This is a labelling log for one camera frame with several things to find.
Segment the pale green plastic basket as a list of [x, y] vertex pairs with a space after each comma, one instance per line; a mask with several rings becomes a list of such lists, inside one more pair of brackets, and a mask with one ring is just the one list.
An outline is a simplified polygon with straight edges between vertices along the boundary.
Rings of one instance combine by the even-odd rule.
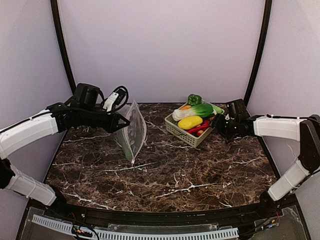
[[[220, 106], [217, 106], [217, 105], [214, 105], [212, 103], [209, 103], [209, 102], [206, 102], [204, 100], [202, 100], [202, 103], [201, 104], [210, 104], [210, 105], [213, 105], [213, 108], [216, 110], [217, 114], [221, 114], [221, 115], [224, 115], [225, 114], [225, 110], [220, 107]], [[180, 109], [184, 106], [189, 106], [188, 105], [188, 102], [184, 103], [182, 106], [180, 106], [179, 108], [177, 109]], [[173, 134], [175, 137], [179, 138], [180, 140], [182, 140], [183, 142], [187, 143], [188, 145], [196, 148], [213, 130], [213, 128], [211, 128], [211, 121], [214, 119], [215, 115], [210, 115], [206, 118], [202, 118], [203, 121], [204, 120], [209, 120], [210, 121], [210, 127], [203, 131], [203, 130], [200, 130], [198, 131], [197, 133], [188, 133], [187, 130], [184, 130], [184, 129], [181, 129], [178, 127], [178, 122], [179, 121], [175, 121], [172, 117], [172, 113], [170, 113], [166, 118], [165, 118], [165, 124], [166, 124], [166, 130]]]

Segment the right black frame post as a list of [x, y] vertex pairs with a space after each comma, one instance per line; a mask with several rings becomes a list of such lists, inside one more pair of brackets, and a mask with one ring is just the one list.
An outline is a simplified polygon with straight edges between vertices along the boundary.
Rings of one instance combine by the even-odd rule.
[[269, 28], [271, 11], [272, 11], [272, 3], [273, 3], [272, 0], [265, 0], [265, 3], [264, 3], [264, 11], [263, 11], [263, 17], [261, 22], [259, 39], [257, 43], [257, 49], [256, 49], [256, 53], [255, 53], [255, 57], [252, 65], [252, 70], [250, 73], [250, 77], [249, 77], [248, 84], [247, 84], [246, 91], [243, 98], [244, 104], [246, 106], [248, 106], [250, 102], [250, 98], [251, 98], [251, 95], [256, 83], [258, 71], [260, 68], [260, 63], [263, 56], [264, 47], [265, 47], [267, 34], [268, 34], [268, 28]]

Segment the green bell pepper toy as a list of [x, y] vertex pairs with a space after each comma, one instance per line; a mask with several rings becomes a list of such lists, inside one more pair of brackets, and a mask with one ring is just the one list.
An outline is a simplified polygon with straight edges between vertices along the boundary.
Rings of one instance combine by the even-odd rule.
[[202, 97], [197, 94], [190, 94], [187, 99], [187, 104], [190, 106], [199, 105], [202, 103]]

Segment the black front rail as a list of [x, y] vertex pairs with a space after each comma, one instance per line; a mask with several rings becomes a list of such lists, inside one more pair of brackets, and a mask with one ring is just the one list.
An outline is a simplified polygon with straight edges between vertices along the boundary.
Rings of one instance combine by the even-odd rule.
[[106, 227], [109, 224], [148, 226], [148, 227], [177, 227], [187, 225], [218, 224], [220, 227], [249, 228], [256, 220], [270, 219], [276, 211], [282, 208], [284, 197], [274, 201], [265, 191], [260, 196], [260, 202], [240, 207], [218, 210], [189, 211], [189, 212], [128, 212], [106, 210], [67, 204], [61, 201], [54, 206], [42, 206], [50, 216], [75, 221], [76, 223]]

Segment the yellow lemon toy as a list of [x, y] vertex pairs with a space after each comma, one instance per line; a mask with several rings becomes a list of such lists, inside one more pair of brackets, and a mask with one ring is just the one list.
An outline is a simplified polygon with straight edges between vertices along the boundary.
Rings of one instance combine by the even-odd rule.
[[181, 119], [177, 126], [183, 130], [190, 130], [203, 122], [203, 119], [200, 116], [188, 116]]

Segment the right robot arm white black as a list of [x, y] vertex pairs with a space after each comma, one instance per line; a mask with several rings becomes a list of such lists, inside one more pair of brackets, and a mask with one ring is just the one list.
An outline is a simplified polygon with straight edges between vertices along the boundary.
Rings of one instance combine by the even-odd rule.
[[320, 171], [320, 117], [250, 115], [243, 99], [230, 101], [227, 110], [214, 109], [211, 126], [226, 143], [237, 137], [270, 137], [299, 143], [299, 155], [289, 169], [259, 197], [257, 214], [275, 211], [281, 201]]

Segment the red chili pepper toy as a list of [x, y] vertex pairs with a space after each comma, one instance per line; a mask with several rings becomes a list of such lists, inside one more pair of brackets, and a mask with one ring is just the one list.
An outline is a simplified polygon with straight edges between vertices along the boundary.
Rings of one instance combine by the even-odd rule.
[[189, 134], [194, 134], [194, 133], [197, 133], [198, 131], [206, 131], [209, 127], [210, 127], [210, 124], [201, 124], [200, 126], [191, 128], [186, 132]]

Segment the clear zip top bag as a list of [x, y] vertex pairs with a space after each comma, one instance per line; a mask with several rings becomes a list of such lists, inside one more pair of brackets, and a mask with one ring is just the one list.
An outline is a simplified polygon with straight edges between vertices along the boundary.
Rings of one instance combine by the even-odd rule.
[[130, 121], [130, 125], [122, 129], [124, 129], [125, 137], [131, 148], [132, 160], [130, 163], [133, 166], [147, 137], [146, 121], [135, 100], [130, 105], [126, 104], [118, 113]]

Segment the left black frame post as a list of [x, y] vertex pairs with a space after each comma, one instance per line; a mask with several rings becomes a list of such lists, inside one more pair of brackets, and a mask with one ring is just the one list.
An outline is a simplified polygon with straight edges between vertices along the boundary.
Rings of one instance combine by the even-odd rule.
[[76, 81], [75, 81], [75, 78], [73, 75], [71, 62], [70, 62], [69, 55], [68, 55], [68, 49], [67, 49], [67, 45], [66, 45], [66, 41], [65, 41], [65, 36], [63, 33], [62, 19], [61, 19], [60, 10], [59, 10], [59, 1], [58, 0], [50, 0], [50, 7], [51, 7], [51, 13], [52, 13], [52, 19], [53, 19], [56, 39], [58, 42], [58, 47], [59, 47], [63, 67], [65, 70], [65, 74], [67, 77], [67, 82], [68, 82], [68, 85], [69, 85], [69, 88], [70, 88], [72, 94], [74, 94], [76, 91], [77, 85], [76, 85]]

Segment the bok choy toy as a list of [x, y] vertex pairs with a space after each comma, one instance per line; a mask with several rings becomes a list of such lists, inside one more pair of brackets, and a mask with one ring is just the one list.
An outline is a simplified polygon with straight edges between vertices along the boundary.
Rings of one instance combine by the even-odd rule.
[[175, 121], [180, 121], [187, 117], [198, 116], [201, 118], [207, 118], [211, 115], [216, 115], [217, 111], [213, 108], [213, 105], [208, 103], [194, 105], [188, 109], [176, 109], [172, 113], [172, 118]]

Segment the green cucumber toy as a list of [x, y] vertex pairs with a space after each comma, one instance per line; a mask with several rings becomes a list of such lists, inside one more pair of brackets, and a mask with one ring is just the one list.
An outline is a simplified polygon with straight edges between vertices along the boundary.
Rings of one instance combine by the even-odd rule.
[[131, 161], [132, 160], [132, 150], [130, 147], [130, 144], [125, 136], [124, 129], [120, 129], [116, 132], [117, 140], [124, 152], [124, 155], [127, 160]]

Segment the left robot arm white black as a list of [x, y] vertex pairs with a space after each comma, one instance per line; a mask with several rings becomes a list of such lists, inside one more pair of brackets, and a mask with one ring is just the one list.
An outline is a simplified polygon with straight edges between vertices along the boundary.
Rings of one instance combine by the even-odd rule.
[[89, 126], [114, 133], [129, 126], [130, 121], [119, 114], [128, 102], [126, 87], [118, 86], [108, 97], [101, 89], [87, 83], [76, 86], [65, 102], [47, 106], [39, 113], [0, 131], [0, 187], [44, 206], [64, 205], [66, 199], [55, 187], [41, 183], [18, 170], [8, 157], [19, 149], [47, 136], [70, 128]]

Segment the black frame post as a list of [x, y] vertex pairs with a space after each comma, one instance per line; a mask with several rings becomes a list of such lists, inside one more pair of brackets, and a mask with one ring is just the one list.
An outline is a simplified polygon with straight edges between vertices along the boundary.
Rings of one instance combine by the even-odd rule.
[[53, 19], [56, 39], [58, 42], [58, 47], [59, 47], [63, 67], [65, 70], [65, 74], [67, 77], [67, 82], [68, 82], [68, 85], [69, 85], [69, 88], [70, 88], [72, 94], [74, 94], [76, 91], [77, 85], [76, 85], [76, 81], [75, 81], [75, 78], [73, 75], [71, 62], [70, 62], [69, 55], [68, 55], [68, 49], [67, 49], [67, 45], [66, 45], [66, 41], [65, 41], [65, 36], [63, 33], [62, 19], [61, 19], [60, 10], [59, 10], [59, 1], [58, 0], [50, 0], [50, 7], [51, 7], [51, 13], [52, 13], [52, 19]]
[[268, 34], [268, 28], [269, 28], [271, 11], [272, 11], [272, 3], [273, 3], [272, 0], [265, 0], [265, 3], [264, 3], [264, 11], [263, 11], [263, 17], [261, 22], [259, 39], [257, 43], [257, 49], [256, 49], [256, 53], [255, 53], [255, 57], [252, 65], [252, 70], [250, 73], [250, 77], [249, 77], [248, 84], [247, 84], [246, 91], [243, 98], [244, 104], [246, 106], [248, 106], [250, 102], [250, 98], [251, 98], [251, 95], [256, 83], [258, 71], [260, 68], [260, 63], [263, 56], [264, 47], [265, 47], [267, 34]]

